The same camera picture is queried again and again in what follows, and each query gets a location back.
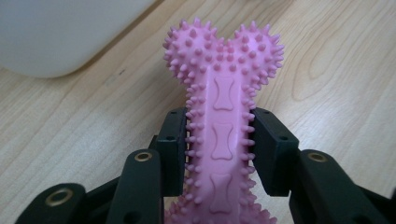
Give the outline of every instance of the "brass screw hole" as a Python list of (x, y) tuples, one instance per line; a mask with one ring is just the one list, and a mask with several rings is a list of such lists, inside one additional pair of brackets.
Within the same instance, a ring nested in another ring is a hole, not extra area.
[(49, 207), (55, 207), (66, 203), (73, 197), (73, 190), (68, 188), (58, 189), (51, 193), (46, 199), (46, 205)]
[(137, 160), (137, 161), (148, 161), (148, 160), (151, 159), (151, 157), (152, 157), (151, 153), (141, 152), (141, 153), (135, 155), (134, 159)]
[(316, 152), (309, 153), (308, 158), (311, 159), (312, 161), (318, 161), (318, 162), (327, 161), (327, 158), (325, 156), (323, 156), (322, 154), (316, 153)]

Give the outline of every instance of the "spiky nub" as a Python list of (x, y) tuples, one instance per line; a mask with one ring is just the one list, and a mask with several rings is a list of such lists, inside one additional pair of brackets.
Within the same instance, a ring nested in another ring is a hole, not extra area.
[(279, 35), (269, 35), (269, 25), (259, 29), (253, 22), (241, 25), (234, 39), (217, 38), (210, 21), (195, 19), (171, 28), (165, 38), (167, 66), (186, 86), (186, 114), (190, 132), (186, 142), (186, 188), (165, 213), (166, 223), (223, 224), (272, 223), (267, 210), (254, 203), (248, 176), (254, 141), (248, 126), (252, 97), (268, 77), (281, 67), (283, 46)]

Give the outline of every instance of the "bone-shaped chew toy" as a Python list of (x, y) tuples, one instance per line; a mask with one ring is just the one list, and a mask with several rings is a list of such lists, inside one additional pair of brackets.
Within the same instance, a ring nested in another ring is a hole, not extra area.
[(226, 43), (210, 26), (182, 21), (163, 44), (167, 66), (187, 87), (190, 119), (186, 188), (165, 212), (165, 223), (274, 224), (250, 191), (256, 183), (248, 177), (255, 171), (248, 166), (254, 159), (248, 123), (252, 97), (275, 77), (284, 47), (277, 45), (279, 35), (268, 34), (269, 25), (241, 25)]

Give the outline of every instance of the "wood grain surface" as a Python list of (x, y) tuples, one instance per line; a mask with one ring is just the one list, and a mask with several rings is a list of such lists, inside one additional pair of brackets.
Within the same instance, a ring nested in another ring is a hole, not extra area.
[[(270, 23), (286, 46), (285, 61), (259, 92), (258, 106), (273, 111), (301, 149), (333, 155), (357, 184), (390, 196), (394, 1), (169, 0), (69, 76), (37, 79), (0, 68), (0, 223), (15, 222), (53, 185), (91, 190), (106, 183), (132, 151), (148, 146), (166, 112), (185, 102), (165, 67), (163, 39), (171, 25), (195, 16), (211, 20), (226, 38), (241, 23)], [(270, 198), (261, 185), (254, 191), (278, 223), (292, 223), (288, 198)]]

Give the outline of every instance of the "table surface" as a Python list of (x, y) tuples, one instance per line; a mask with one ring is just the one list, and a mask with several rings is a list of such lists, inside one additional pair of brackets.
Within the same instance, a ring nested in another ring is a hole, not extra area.
[[(0, 67), (0, 223), (13, 223), (50, 186), (106, 183), (132, 151), (148, 146), (166, 112), (186, 100), (165, 67), (163, 39), (170, 26), (195, 16), (226, 38), (241, 23), (270, 23), (286, 46), (285, 61), (257, 105), (274, 112), (301, 149), (331, 154), (355, 183), (391, 195), (394, 1), (169, 0), (71, 75), (37, 79)], [(261, 185), (254, 191), (278, 223), (292, 223), (288, 198), (270, 198)]]

